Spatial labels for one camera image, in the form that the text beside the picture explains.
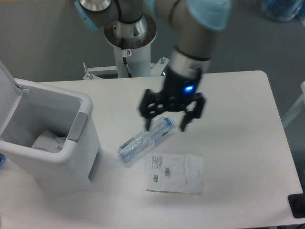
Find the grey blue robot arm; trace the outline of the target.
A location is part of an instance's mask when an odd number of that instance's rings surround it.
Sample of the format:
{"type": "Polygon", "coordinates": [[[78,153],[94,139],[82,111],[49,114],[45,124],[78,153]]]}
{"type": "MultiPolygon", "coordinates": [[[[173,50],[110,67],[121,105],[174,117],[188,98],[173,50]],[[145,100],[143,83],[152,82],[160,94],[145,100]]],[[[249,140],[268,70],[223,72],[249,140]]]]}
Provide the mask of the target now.
{"type": "Polygon", "coordinates": [[[104,29],[113,46],[118,76],[141,77],[150,72],[150,55],[143,52],[156,37],[154,17],[179,34],[160,92],[146,89],[139,112],[149,130],[152,119],[164,112],[184,111],[180,129],[199,119],[205,105],[197,91],[206,73],[219,33],[228,23],[229,0],[77,0],[80,18],[91,29],[104,29]]]}

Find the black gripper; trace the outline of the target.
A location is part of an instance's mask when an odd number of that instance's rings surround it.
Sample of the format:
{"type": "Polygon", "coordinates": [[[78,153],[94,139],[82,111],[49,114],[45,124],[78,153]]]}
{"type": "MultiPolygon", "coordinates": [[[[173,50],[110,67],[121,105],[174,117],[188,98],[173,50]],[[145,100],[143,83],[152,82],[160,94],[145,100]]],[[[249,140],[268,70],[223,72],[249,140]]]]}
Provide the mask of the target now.
{"type": "Polygon", "coordinates": [[[191,77],[176,73],[169,66],[164,70],[165,79],[163,88],[159,93],[150,89],[144,91],[144,95],[139,105],[139,112],[145,119],[145,130],[149,131],[152,119],[163,112],[184,111],[180,123],[180,130],[185,131],[187,125],[193,119],[200,119],[205,105],[205,97],[202,93],[197,93],[199,82],[202,77],[202,70],[191,70],[191,77]],[[188,110],[187,106],[195,102],[193,110],[188,110]]]}

